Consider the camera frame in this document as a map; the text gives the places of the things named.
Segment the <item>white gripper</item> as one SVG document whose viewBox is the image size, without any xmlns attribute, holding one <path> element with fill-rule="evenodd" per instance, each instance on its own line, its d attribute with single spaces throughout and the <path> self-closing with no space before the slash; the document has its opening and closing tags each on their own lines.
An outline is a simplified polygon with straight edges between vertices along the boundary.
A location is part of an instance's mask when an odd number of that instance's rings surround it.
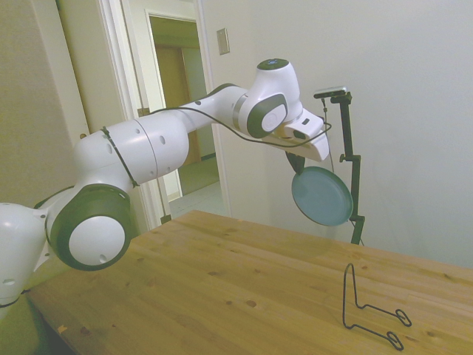
<svg viewBox="0 0 473 355">
<path fill-rule="evenodd" d="M 286 157 L 295 173 L 304 170 L 305 158 L 314 161 L 323 161 L 329 155 L 329 143 L 325 133 L 318 131 L 320 136 L 314 138 L 308 143 L 303 143 L 311 138 L 305 135 L 304 138 L 281 138 L 271 134 L 262 139 L 265 143 L 275 144 L 276 148 L 286 151 Z"/>
</svg>

